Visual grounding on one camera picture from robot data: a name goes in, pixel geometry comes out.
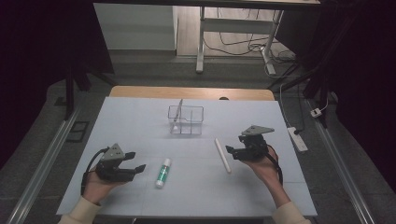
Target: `beige sleeve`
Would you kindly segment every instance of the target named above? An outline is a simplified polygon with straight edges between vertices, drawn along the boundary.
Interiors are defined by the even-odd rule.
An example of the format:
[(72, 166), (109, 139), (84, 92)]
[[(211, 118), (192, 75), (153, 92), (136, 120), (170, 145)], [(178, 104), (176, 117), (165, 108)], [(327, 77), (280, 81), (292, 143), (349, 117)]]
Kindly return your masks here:
[(73, 211), (63, 215), (58, 224), (91, 224), (100, 208), (100, 206), (80, 197)]
[(293, 202), (285, 203), (273, 214), (276, 224), (310, 224), (311, 221), (305, 219), (300, 210)]

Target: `white tabletop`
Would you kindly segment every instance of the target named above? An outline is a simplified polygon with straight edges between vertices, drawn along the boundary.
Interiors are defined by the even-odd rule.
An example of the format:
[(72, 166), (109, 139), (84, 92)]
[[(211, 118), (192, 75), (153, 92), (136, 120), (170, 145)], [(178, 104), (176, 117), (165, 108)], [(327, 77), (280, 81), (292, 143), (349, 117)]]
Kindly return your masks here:
[[(228, 174), (215, 145), (244, 147), (238, 135), (250, 125), (274, 128), (264, 134), (283, 170), (284, 188), (305, 216), (316, 216), (304, 175), (276, 101), (188, 100), (204, 107), (201, 135), (170, 134), (167, 111), (177, 99), (107, 97), (80, 162), (57, 211), (69, 213), (78, 201), (80, 182), (92, 156), (118, 143), (136, 156), (120, 168), (146, 164), (134, 181), (102, 201), (101, 215), (118, 217), (269, 217), (276, 210), (268, 189), (241, 161), (225, 152)], [(165, 158), (172, 166), (163, 189), (155, 180)]]

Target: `power outlet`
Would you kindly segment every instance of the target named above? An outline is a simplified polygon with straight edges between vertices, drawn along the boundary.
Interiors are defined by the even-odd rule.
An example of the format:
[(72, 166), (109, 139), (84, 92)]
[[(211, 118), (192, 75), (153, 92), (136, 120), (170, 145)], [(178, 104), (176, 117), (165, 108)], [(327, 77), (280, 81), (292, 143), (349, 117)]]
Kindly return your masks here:
[(296, 131), (296, 128), (290, 127), (288, 128), (291, 140), (293, 141), (293, 144), (295, 147), (297, 147), (297, 150), (300, 152), (305, 152), (308, 150), (308, 148), (305, 145), (305, 142), (303, 141), (303, 138), (299, 134), (295, 134), (294, 131)]

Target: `white pen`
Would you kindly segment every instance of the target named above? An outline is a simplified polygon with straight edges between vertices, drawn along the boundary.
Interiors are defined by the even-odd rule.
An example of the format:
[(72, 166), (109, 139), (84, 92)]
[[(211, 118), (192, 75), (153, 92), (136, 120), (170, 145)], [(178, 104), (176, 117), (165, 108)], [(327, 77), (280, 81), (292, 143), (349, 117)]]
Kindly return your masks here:
[(231, 173), (230, 165), (228, 164), (227, 159), (225, 159), (224, 152), (221, 149), (219, 140), (217, 138), (215, 138), (215, 143), (216, 143), (216, 147), (218, 148), (218, 151), (219, 151), (219, 154), (221, 156), (221, 159), (222, 159), (222, 161), (224, 163), (225, 169), (227, 170), (227, 173), (230, 174)]

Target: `wall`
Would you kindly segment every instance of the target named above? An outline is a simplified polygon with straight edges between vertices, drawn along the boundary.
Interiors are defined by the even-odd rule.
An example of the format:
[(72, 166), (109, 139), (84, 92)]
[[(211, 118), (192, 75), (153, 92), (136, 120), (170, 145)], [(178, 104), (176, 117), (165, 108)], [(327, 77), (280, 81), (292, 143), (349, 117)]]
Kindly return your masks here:
[(177, 48), (177, 7), (94, 4), (108, 49)]

